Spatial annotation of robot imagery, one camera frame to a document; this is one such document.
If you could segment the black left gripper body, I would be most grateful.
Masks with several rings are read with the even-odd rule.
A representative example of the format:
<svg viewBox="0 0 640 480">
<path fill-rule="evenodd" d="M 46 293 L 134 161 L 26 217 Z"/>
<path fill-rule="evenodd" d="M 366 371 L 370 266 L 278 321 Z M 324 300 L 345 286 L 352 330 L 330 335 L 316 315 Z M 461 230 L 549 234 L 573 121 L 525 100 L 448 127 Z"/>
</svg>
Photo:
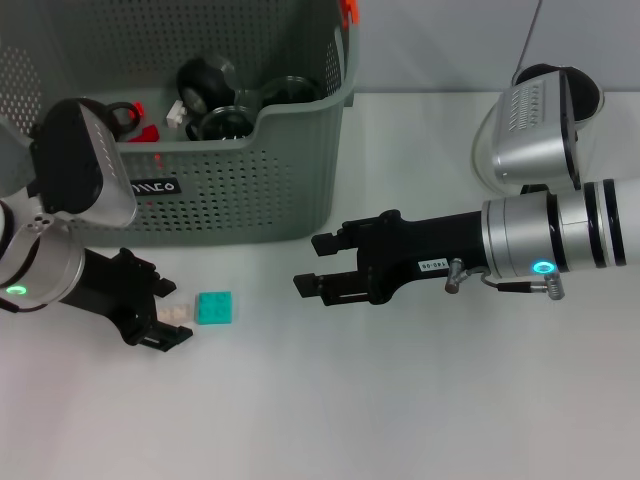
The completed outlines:
<svg viewBox="0 0 640 480">
<path fill-rule="evenodd" d="M 79 280 L 60 302 L 107 318 L 130 346 L 159 346 L 154 299 L 159 281 L 156 267 L 127 249 L 112 258 L 86 249 Z"/>
</svg>

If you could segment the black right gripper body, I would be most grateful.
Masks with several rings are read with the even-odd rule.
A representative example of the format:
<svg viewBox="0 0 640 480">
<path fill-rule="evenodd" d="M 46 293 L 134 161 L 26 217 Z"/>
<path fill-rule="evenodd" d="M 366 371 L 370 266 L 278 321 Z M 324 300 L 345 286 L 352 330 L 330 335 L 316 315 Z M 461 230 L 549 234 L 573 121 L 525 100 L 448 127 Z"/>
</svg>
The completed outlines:
<svg viewBox="0 0 640 480">
<path fill-rule="evenodd" d="M 357 240 L 357 268 L 373 305 L 388 302 L 410 282 L 447 276 L 446 267 L 420 268 L 442 259 L 459 259 L 468 269 L 488 265 L 479 211 L 406 221 L 399 211 L 390 210 L 364 228 Z"/>
</svg>

